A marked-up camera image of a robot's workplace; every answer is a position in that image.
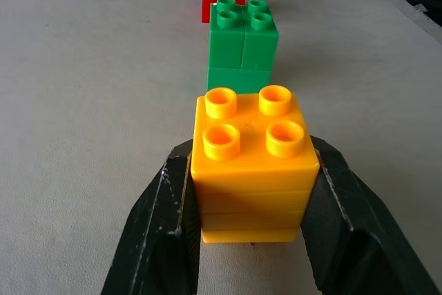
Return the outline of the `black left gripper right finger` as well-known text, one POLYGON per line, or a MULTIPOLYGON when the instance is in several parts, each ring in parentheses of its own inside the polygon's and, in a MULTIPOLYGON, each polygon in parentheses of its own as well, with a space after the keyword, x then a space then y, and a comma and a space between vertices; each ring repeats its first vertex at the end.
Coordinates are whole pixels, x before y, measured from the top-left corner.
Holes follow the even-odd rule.
POLYGON ((301 223, 322 294, 439 294, 383 201, 343 155, 312 137, 320 170, 301 223))

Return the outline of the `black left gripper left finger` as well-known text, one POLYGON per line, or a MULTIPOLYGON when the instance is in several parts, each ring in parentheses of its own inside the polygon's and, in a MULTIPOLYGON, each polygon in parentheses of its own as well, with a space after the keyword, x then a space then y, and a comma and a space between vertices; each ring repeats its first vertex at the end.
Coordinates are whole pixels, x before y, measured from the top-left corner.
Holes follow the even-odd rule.
POLYGON ((201 225, 192 140, 175 146, 128 215, 103 294, 196 294, 201 225))

